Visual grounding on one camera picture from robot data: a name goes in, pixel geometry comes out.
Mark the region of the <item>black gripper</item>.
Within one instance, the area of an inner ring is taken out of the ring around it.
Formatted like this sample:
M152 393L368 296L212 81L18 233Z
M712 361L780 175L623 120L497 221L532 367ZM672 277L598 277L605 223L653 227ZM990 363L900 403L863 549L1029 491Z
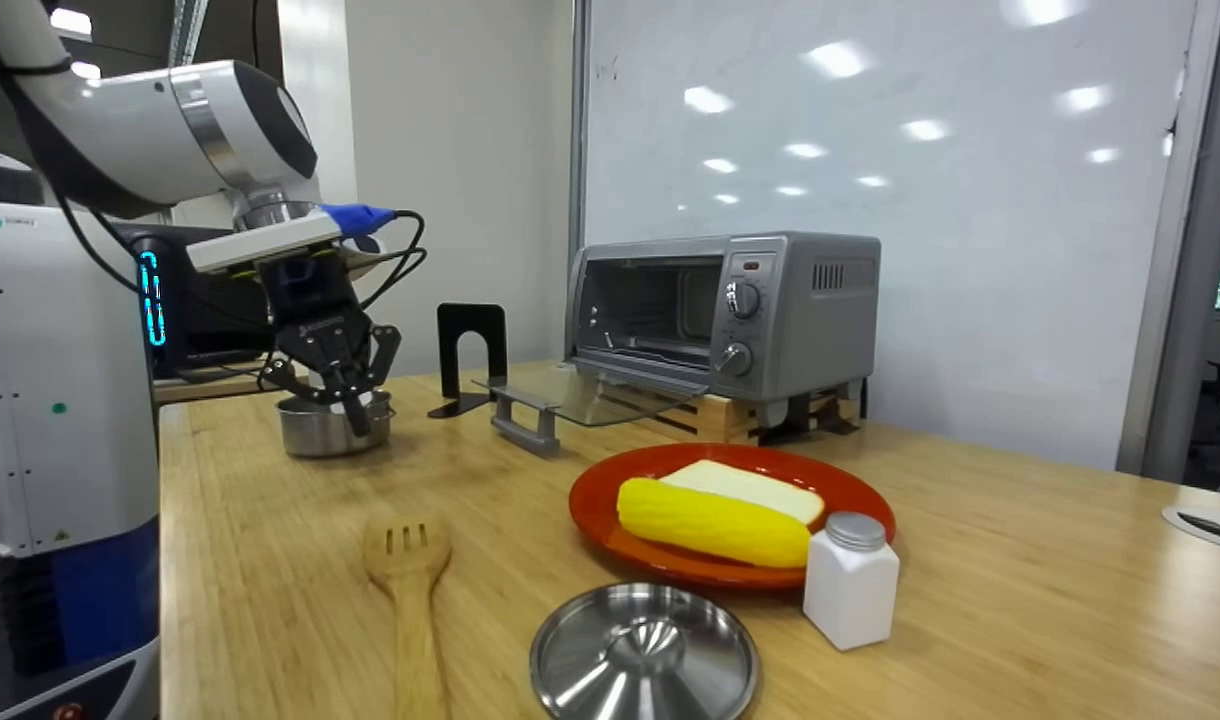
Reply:
M389 376L402 334L375 325L342 257L291 257L262 269L273 315L273 353L256 367L262 390L291 398L344 398L357 438L372 432L375 384Z

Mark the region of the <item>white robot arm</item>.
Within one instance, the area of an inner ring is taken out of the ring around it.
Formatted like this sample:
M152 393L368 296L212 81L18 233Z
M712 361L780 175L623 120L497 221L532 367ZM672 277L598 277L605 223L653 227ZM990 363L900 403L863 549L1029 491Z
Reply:
M39 0L0 0L0 93L59 202L144 216L230 197L236 223L189 244L204 277L256 274L269 287L273 347L319 376L269 381L342 410L372 432L365 398L397 358L397 334L365 315L354 269L375 266L391 208L326 203L315 149L288 87L239 61L178 64L84 81Z

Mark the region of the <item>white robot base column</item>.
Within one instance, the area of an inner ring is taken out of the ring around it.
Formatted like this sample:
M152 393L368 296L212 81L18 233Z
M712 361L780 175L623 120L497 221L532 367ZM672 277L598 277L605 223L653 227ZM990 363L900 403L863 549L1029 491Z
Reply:
M0 720L159 715L159 479L136 301L0 203Z

